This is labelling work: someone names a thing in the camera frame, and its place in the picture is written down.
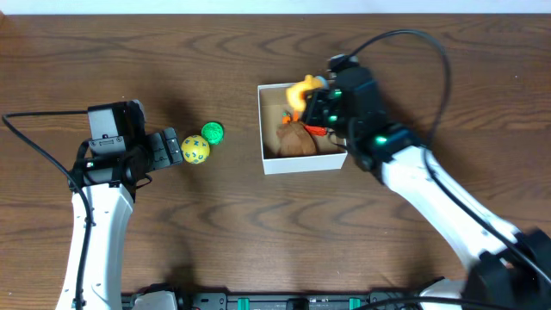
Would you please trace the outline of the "yellow ball with blue letters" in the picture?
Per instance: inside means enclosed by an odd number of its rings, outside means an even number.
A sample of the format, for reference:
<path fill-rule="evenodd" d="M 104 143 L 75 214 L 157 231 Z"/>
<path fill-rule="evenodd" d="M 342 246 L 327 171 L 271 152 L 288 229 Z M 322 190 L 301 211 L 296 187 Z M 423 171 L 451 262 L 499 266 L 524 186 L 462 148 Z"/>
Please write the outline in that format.
<path fill-rule="evenodd" d="M 201 164 L 210 155 L 210 145 L 200 135 L 190 135 L 181 144 L 183 158 L 190 164 Z"/>

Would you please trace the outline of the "red toy car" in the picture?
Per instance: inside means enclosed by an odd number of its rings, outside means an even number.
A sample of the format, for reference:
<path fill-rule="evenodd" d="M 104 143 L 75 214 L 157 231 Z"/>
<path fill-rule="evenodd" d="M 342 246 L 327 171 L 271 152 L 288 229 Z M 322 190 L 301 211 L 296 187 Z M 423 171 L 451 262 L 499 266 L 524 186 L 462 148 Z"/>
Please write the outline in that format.
<path fill-rule="evenodd" d="M 306 129 L 306 131 L 312 136 L 323 137 L 328 134 L 328 129 L 326 127 L 313 126 L 313 125 L 308 125 L 306 123 L 304 123 L 303 126 Z"/>

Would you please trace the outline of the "orange rubber duck toy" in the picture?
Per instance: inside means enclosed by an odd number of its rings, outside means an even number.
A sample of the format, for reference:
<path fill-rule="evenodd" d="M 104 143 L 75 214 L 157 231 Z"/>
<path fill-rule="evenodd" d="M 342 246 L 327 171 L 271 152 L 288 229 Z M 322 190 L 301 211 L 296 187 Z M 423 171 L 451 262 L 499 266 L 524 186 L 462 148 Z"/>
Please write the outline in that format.
<path fill-rule="evenodd" d="M 286 99 L 293 110 L 292 121 L 298 121 L 306 110 L 306 94 L 312 90 L 328 89 L 328 82 L 321 76 L 305 75 L 304 79 L 286 89 Z"/>

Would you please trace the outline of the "brown plush toy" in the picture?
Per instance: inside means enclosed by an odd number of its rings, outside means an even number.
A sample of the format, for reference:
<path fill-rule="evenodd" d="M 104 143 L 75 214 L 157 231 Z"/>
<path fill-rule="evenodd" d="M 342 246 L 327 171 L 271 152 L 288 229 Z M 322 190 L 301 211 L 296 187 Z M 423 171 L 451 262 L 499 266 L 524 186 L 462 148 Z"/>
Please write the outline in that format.
<path fill-rule="evenodd" d="M 279 139 L 278 154 L 281 157 L 302 157 L 317 154 L 317 146 L 300 122 L 292 121 L 278 127 L 276 135 Z"/>

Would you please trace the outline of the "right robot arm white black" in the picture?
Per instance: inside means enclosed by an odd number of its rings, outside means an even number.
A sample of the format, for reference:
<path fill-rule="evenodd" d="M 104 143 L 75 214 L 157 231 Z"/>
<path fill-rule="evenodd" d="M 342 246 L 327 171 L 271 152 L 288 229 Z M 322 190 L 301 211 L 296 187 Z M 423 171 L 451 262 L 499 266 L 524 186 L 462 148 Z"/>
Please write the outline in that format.
<path fill-rule="evenodd" d="M 467 270 L 464 282 L 437 280 L 416 293 L 368 307 L 548 309 L 550 238 L 522 232 L 489 211 L 436 161 L 427 143 L 393 120 L 371 72 L 356 58 L 330 60 L 331 80 L 312 75 L 288 90 L 302 121 L 346 142 L 357 165 L 413 205 Z"/>

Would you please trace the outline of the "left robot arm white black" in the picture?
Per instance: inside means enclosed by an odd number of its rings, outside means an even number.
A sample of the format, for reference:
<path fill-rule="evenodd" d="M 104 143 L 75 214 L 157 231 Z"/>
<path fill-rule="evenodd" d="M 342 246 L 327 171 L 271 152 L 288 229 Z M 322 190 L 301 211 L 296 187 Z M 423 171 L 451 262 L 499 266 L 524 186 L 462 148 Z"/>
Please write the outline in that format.
<path fill-rule="evenodd" d="M 70 171 L 74 225 L 59 309 L 176 309 L 170 288 L 121 291 L 127 224 L 136 191 L 150 172 L 183 162 L 176 131 L 145 131 L 140 101 L 87 110 L 91 137 Z"/>

